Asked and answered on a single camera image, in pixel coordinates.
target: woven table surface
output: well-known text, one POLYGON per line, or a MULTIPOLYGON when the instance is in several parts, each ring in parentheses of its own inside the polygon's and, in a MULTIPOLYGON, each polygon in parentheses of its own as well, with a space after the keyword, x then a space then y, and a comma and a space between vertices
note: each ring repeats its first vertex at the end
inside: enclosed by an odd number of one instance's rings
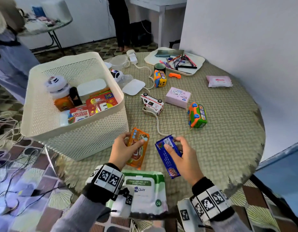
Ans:
MULTIPOLYGON (((137 66, 152 65, 144 62, 149 53, 136 53, 137 66)), ((144 81, 146 87, 151 87, 153 81, 148 78, 149 70, 138 69, 134 65, 122 70, 135 79, 144 81)), ((228 196, 234 194, 254 173, 263 154, 265 131, 260 111, 253 98, 240 83, 227 72, 208 62, 193 76, 182 75, 181 79, 168 77, 165 87, 151 89, 151 96, 165 100, 170 87, 175 87, 191 94, 189 105, 197 102, 204 106, 208 123, 203 128, 190 129, 187 111, 183 108, 164 103, 164 109, 159 115, 159 129, 164 134, 184 136, 197 151, 201 170, 214 184, 224 190, 228 196), (232 79, 232 88, 208 88, 206 75, 224 76, 232 79)), ((183 179, 171 179, 155 148, 155 142, 162 139, 157 132, 156 118, 142 112, 143 104, 140 94, 135 96, 125 94, 125 107, 129 128, 143 130, 150 135, 149 144, 141 170, 160 171, 165 176, 166 196, 168 206, 173 207, 181 199, 192 196, 191 186, 183 179)), ((85 180, 96 166, 108 162, 111 148, 105 149, 81 161, 74 161, 59 156, 56 161, 57 173, 69 184, 76 193, 81 193, 85 180)), ((130 166, 126 169, 136 170, 130 166)))

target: white plastic basket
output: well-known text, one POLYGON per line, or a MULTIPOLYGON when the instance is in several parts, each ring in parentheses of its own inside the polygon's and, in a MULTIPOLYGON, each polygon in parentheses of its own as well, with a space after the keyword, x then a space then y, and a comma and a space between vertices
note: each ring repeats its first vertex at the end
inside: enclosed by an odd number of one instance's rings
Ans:
POLYGON ((62 57, 30 70, 20 128, 22 135, 69 158, 81 160, 110 147, 120 133, 128 130, 124 94, 98 53, 62 57), (75 87, 102 78, 110 87, 118 105, 60 127, 60 112, 44 86, 44 82, 52 75, 62 75, 75 87))

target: blue snack package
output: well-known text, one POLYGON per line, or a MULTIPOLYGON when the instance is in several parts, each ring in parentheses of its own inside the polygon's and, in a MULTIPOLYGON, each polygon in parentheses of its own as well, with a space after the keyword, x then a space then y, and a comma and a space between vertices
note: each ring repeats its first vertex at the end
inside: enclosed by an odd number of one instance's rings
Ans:
POLYGON ((163 164, 165 165, 171 179, 174 179, 176 177, 180 177, 180 173, 176 167, 176 164, 174 163, 174 160, 170 156, 170 154, 165 150, 164 144, 169 144, 177 153, 178 156, 182 157, 182 153, 178 150, 177 146, 174 143, 173 136, 169 135, 155 143, 155 147, 158 150, 158 153, 163 161, 163 164))

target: bare foot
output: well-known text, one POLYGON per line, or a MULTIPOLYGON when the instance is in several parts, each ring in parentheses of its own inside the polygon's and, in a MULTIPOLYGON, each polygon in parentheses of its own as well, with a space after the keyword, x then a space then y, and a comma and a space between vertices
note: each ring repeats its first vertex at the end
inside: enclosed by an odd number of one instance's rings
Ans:
POLYGON ((128 50, 131 50, 131 49, 133 49, 132 47, 130 47, 130 46, 124 46, 124 51, 128 51, 128 50))

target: hand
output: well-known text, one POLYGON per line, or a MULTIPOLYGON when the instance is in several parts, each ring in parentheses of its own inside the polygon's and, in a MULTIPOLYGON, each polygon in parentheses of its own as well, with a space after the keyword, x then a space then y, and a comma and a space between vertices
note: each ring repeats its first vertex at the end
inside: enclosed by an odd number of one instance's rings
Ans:
POLYGON ((140 140, 132 146, 127 147, 124 139, 130 135, 131 133, 120 134, 112 145, 108 162, 116 165, 120 171, 123 169, 126 162, 132 157, 133 153, 145 143, 145 140, 140 140))
POLYGON ((174 160, 179 173, 190 185, 194 186, 204 177, 198 164, 196 151, 190 147, 184 137, 177 137, 174 140, 181 143, 177 147, 183 151, 182 157, 178 156, 170 145, 164 144, 164 148, 174 160))

